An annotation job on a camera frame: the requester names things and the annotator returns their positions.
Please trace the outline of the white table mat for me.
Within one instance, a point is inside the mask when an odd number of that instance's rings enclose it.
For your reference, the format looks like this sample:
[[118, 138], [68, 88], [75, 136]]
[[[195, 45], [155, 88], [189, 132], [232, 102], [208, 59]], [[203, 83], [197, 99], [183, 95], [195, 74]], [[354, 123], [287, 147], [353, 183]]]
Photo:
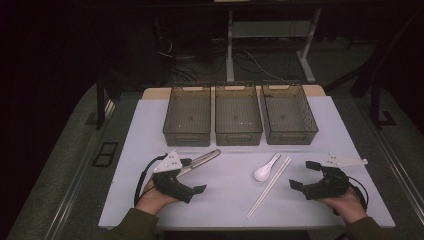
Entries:
[[[290, 188], [289, 180], [310, 184], [322, 177], [307, 169], [306, 161], [321, 162], [329, 153], [359, 156], [330, 97], [312, 97], [309, 105], [319, 131], [310, 145], [223, 146], [221, 154], [182, 176], [181, 183], [193, 187], [207, 185], [191, 202], [175, 203], [159, 214], [161, 229], [317, 229], [343, 226], [343, 220], [322, 203], [307, 200]], [[140, 174], [155, 157], [170, 151], [162, 127], [168, 103], [164, 99], [138, 102], [118, 161], [99, 225], [118, 225], [133, 205]], [[265, 182], [254, 171], [280, 153]], [[282, 165], [292, 159], [250, 219], [246, 215]]]

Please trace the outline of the white chopstick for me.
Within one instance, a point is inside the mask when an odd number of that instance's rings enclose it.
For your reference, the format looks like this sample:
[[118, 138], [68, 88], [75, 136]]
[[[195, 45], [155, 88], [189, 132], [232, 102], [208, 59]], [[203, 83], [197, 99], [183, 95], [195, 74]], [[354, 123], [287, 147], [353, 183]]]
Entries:
[[[259, 177], [261, 177], [263, 179], [265, 173], [267, 173], [268, 174], [267, 176], [269, 177], [271, 167], [269, 167], [268, 165], [271, 164], [271, 163], [275, 163], [275, 161], [272, 160], [268, 164], [266, 164], [265, 166], [263, 166], [263, 167], [255, 170], [255, 172], [254, 172], [255, 179], [258, 180]], [[252, 215], [255, 213], [256, 209], [261, 205], [261, 203], [263, 202], [263, 200], [266, 198], [266, 196], [268, 195], [268, 193], [270, 192], [270, 190], [273, 188], [273, 186], [275, 185], [275, 183], [279, 180], [280, 176], [286, 170], [286, 168], [291, 163], [291, 161], [292, 161], [292, 159], [290, 157], [286, 157], [286, 159], [284, 160], [284, 162], [282, 163], [282, 165], [279, 167], [279, 169], [277, 170], [277, 172], [271, 178], [271, 180], [268, 183], [268, 185], [265, 187], [265, 189], [259, 195], [259, 197], [256, 200], [256, 202], [253, 204], [253, 206], [251, 207], [251, 209], [247, 213], [246, 219], [250, 219], [252, 217]]]
[[262, 191], [261, 195], [258, 197], [252, 208], [249, 210], [249, 212], [246, 215], [246, 219], [250, 219], [253, 214], [255, 213], [256, 209], [261, 205], [263, 200], [266, 198], [270, 190], [273, 188], [275, 183], [279, 180], [280, 176], [283, 174], [283, 172], [286, 170], [288, 165], [291, 163], [292, 159], [290, 157], [287, 157], [283, 164], [280, 166], [278, 171], [274, 174], [268, 185], [265, 187], [265, 189]]

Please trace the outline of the white metal desk frame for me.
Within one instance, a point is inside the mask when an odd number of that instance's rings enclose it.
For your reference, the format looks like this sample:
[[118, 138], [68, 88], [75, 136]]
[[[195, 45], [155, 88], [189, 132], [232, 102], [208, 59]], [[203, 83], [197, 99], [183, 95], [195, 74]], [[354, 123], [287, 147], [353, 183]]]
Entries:
[[278, 21], [235, 21], [234, 12], [228, 12], [226, 77], [234, 81], [233, 40], [241, 38], [297, 38], [305, 39], [303, 48], [296, 52], [303, 74], [308, 83], [315, 83], [308, 53], [314, 39], [322, 9], [314, 10], [310, 20], [278, 20]]

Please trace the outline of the person's right hand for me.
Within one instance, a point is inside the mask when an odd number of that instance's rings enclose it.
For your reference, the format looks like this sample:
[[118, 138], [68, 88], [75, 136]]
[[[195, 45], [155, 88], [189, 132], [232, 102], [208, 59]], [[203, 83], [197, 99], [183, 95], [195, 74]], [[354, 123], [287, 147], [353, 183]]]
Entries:
[[335, 210], [346, 224], [353, 224], [367, 217], [366, 210], [361, 205], [359, 197], [351, 187], [343, 195], [319, 199], [319, 202]]

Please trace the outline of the black metal stand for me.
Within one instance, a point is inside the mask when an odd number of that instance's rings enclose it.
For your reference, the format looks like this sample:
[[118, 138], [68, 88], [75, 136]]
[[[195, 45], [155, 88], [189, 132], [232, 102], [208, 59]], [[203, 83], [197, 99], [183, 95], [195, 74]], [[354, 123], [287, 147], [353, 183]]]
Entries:
[[365, 93], [371, 90], [370, 97], [370, 120], [377, 129], [383, 126], [395, 126], [396, 122], [388, 111], [380, 110], [381, 103], [381, 86], [376, 82], [361, 82], [357, 80], [350, 93], [355, 98], [362, 98]]

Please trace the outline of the white ceramic spoon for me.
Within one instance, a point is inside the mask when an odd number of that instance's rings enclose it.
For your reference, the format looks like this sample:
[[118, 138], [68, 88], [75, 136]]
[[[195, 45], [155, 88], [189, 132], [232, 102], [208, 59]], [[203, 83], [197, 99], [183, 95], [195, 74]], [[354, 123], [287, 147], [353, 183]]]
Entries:
[[259, 182], [267, 181], [269, 179], [271, 169], [274, 163], [280, 158], [281, 158], [281, 154], [276, 153], [267, 164], [265, 164], [264, 166], [254, 171], [254, 178]]

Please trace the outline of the brown translucent plastic basket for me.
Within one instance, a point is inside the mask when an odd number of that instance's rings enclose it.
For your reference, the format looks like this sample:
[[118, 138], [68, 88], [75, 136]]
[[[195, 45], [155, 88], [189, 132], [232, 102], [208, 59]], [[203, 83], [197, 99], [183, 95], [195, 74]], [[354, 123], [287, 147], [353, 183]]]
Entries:
[[215, 135], [218, 146], [258, 146], [263, 132], [256, 86], [226, 82], [215, 86]]
[[210, 85], [174, 85], [171, 89], [162, 132], [168, 146], [209, 146], [211, 133]]
[[310, 145], [319, 129], [299, 84], [263, 81], [260, 103], [269, 145]]

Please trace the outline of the person's left hand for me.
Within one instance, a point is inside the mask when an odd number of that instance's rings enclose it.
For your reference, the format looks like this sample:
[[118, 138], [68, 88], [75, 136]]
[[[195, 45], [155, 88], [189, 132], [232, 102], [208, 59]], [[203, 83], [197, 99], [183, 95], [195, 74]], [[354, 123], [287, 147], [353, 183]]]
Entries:
[[135, 208], [150, 215], [157, 215], [166, 206], [176, 202], [177, 199], [159, 192], [155, 188], [153, 180], [150, 179], [144, 187], [143, 194]]

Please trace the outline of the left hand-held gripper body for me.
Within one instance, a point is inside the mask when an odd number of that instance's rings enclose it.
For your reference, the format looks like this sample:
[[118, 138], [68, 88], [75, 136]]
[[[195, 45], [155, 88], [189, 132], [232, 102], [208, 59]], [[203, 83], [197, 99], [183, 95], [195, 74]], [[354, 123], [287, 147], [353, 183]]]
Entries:
[[181, 158], [173, 150], [154, 167], [153, 182], [155, 188], [162, 194], [189, 203], [194, 195], [193, 189], [180, 183], [177, 179], [182, 168]]

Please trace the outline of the metal floor rail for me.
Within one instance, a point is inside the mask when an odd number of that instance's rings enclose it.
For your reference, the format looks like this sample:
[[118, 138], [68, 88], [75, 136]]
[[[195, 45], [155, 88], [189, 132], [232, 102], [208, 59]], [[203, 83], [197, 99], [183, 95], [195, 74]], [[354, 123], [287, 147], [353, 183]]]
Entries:
[[[98, 126], [100, 120], [95, 122], [95, 126]], [[88, 143], [85, 145], [84, 152], [80, 158], [80, 163], [72, 178], [72, 181], [65, 192], [65, 196], [59, 202], [59, 207], [54, 215], [54, 218], [44, 236], [43, 240], [59, 240], [60, 235], [66, 225], [68, 217], [72, 212], [72, 208], [75, 200], [77, 199], [80, 189], [82, 187], [83, 178], [86, 175], [87, 168], [91, 164], [91, 158], [97, 148], [100, 139], [104, 135], [104, 127], [100, 125], [92, 133]]]
[[386, 136], [381, 130], [374, 130], [374, 135], [388, 162], [389, 167], [395, 175], [400, 187], [410, 202], [415, 214], [424, 224], [424, 197], [413, 183], [411, 177], [401, 163], [400, 157], [395, 153]]

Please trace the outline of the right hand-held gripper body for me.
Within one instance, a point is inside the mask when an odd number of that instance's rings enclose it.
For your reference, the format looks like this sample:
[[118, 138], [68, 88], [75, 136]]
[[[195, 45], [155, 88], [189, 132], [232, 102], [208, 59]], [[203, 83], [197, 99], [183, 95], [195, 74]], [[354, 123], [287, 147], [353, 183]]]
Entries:
[[349, 187], [352, 187], [358, 192], [361, 200], [369, 199], [369, 195], [365, 187], [358, 182], [365, 192], [365, 194], [362, 194], [358, 187], [355, 187], [350, 183], [351, 177], [347, 176], [341, 170], [342, 167], [366, 165], [368, 163], [366, 159], [329, 153], [326, 160], [318, 163], [322, 166], [320, 172], [323, 174], [323, 178], [317, 183], [303, 185], [302, 193], [305, 195], [307, 200], [337, 197], [345, 194]]

